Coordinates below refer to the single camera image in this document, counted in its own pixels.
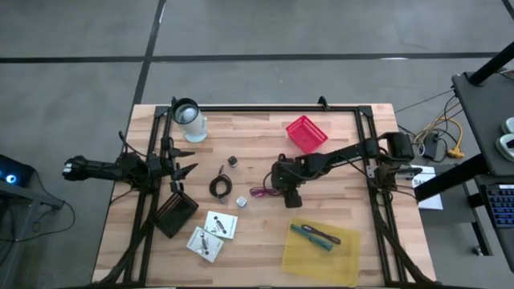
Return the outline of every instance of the black metal frame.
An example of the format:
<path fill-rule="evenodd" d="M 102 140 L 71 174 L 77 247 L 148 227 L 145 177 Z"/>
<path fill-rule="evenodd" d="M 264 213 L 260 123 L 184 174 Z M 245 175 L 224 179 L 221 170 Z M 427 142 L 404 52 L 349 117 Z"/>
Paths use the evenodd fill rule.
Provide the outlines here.
<path fill-rule="evenodd" d="M 199 105 L 200 109 L 203 112 L 351 112 L 355 116 L 356 126 L 357 126 L 357 135 L 359 137 L 359 141 L 363 141 L 365 139 L 365 129 L 363 125 L 363 118 L 367 120 L 369 126 L 369 132 L 371 137 L 377 137 L 377 131 L 375 128 L 374 118 L 372 108 L 370 106 L 328 106 L 326 100 L 323 96 L 320 97 L 318 104 L 313 105 Z M 165 130 L 163 132 L 163 137 L 167 137 L 169 135 L 169 131 L 171 129 L 171 114 L 169 112 L 168 106 L 158 106 L 155 108 L 155 112 L 153 115 L 153 124 L 152 131 L 150 133 L 149 146 L 147 153 L 150 154 L 155 149 L 155 144 L 157 142 L 157 131 L 159 128 L 160 119 L 163 116 L 166 116 L 165 120 Z M 369 170 L 371 162 L 369 159 L 364 159 L 364 164 L 366 170 Z M 368 193 L 370 200 L 370 209 L 373 217 L 373 224 L 375 226 L 375 234 L 377 236 L 377 248 L 378 255 L 381 260 L 381 271 L 384 276 L 384 285 L 386 287 L 396 287 L 398 284 L 412 284 L 408 283 L 406 277 L 406 267 L 402 263 L 398 254 L 394 252 L 394 258 L 396 262 L 396 267 L 398 270 L 398 281 L 393 281 L 391 277 L 391 269 L 389 265 L 386 243 L 384 241 L 384 234 L 379 229 L 380 224 L 383 224 L 383 218 L 380 214 L 380 208 L 377 202 L 377 190 L 372 186 L 370 180 L 367 181 L 368 185 Z M 141 192 L 137 201 L 136 213 L 134 217 L 133 223 L 133 231 L 131 234 L 131 242 L 130 246 L 134 245 L 133 242 L 137 239 L 137 235 L 141 233 L 141 223 L 144 221 L 143 219 L 143 210 L 145 208 L 145 200 L 148 194 L 151 195 L 151 203 L 150 203 L 150 211 L 148 216 L 151 218 L 155 212 L 157 211 L 157 203 L 160 195 L 160 186 L 161 179 L 156 180 L 153 184 L 153 187 L 146 192 Z M 387 226 L 390 228 L 390 233 L 394 236 L 394 239 L 399 243 L 398 240 L 398 231 L 396 227 L 396 222 L 394 220 L 394 212 L 393 207 L 391 205 L 390 200 L 386 197 L 383 198 L 384 207 L 385 207 L 385 215 L 387 218 Z M 143 287 L 145 286 L 146 277 L 148 274 L 148 265 L 149 265 L 149 255 L 151 252 L 152 246 L 152 238 L 153 238 L 153 228 L 151 230 L 145 231 L 145 244 L 143 249 L 143 255 L 141 258 L 141 267 L 139 276 L 137 281 L 133 280 L 133 266 L 134 259 L 133 257 L 126 264 L 124 270 L 124 276 L 122 283 L 106 283 L 106 284 L 94 284 L 94 286 L 98 288 L 102 287 Z"/>

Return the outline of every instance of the blue light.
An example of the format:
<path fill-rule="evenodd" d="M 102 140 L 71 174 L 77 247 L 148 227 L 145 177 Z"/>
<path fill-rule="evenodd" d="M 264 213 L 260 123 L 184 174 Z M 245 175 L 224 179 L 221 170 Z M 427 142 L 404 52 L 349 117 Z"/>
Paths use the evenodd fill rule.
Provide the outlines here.
<path fill-rule="evenodd" d="M 15 181 L 16 181 L 16 176 L 15 175 L 8 175 L 6 177 L 6 181 L 9 183 L 9 184 L 13 184 Z"/>

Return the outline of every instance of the concrete floor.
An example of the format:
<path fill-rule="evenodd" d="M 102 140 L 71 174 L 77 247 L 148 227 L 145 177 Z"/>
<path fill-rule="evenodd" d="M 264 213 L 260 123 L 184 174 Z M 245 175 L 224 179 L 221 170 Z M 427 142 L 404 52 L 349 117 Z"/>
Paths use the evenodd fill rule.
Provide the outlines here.
<path fill-rule="evenodd" d="M 157 3 L 0 0 L 0 58 L 143 56 Z M 512 28 L 500 0 L 168 0 L 154 54 L 489 52 L 512 41 Z M 141 102 L 188 96 L 204 104 L 313 103 L 325 96 L 331 103 L 402 108 L 446 91 L 452 75 L 486 61 L 153 63 Z M 17 278 L 17 287 L 90 281 L 112 183 L 68 182 L 60 172 L 76 154 L 114 160 L 116 132 L 126 129 L 140 71 L 141 63 L 0 64 L 0 153 L 34 166 L 77 215 L 73 229 L 25 244 L 25 277 Z M 421 129 L 449 97 L 399 112 L 398 123 Z M 464 115 L 457 119 L 471 157 L 478 148 Z M 42 230 L 69 221 L 62 211 Z M 470 254 L 476 245 L 470 225 L 425 226 L 439 281 L 490 288 L 514 282 L 484 224 L 492 257 Z"/>

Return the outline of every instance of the card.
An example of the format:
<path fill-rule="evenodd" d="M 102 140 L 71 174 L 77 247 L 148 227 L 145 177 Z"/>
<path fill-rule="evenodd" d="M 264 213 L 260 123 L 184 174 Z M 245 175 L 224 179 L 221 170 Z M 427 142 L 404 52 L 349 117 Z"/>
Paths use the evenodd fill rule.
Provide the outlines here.
<path fill-rule="evenodd" d="M 218 237 L 233 239 L 237 224 L 236 216 L 209 211 L 203 229 Z"/>
<path fill-rule="evenodd" d="M 222 246 L 222 239 L 209 234 L 200 227 L 196 227 L 186 247 L 213 263 Z"/>

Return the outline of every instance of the white paper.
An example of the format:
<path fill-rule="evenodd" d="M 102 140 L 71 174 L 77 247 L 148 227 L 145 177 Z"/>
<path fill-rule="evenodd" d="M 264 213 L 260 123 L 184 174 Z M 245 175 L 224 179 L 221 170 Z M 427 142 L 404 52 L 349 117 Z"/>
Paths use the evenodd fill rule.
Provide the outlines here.
<path fill-rule="evenodd" d="M 196 227 L 186 247 L 213 263 L 222 246 L 222 239 L 209 234 L 200 227 Z"/>
<path fill-rule="evenodd" d="M 424 165 L 411 165 L 413 168 L 421 168 L 423 171 L 412 179 L 412 187 L 415 188 L 421 185 L 425 181 L 435 177 L 434 167 Z M 430 210 L 442 210 L 443 203 L 441 202 L 441 196 L 436 194 L 433 197 L 427 198 L 425 201 L 418 203 L 419 209 L 430 209 Z"/>
<path fill-rule="evenodd" d="M 233 239 L 237 224 L 236 216 L 209 211 L 203 229 L 218 237 Z"/>

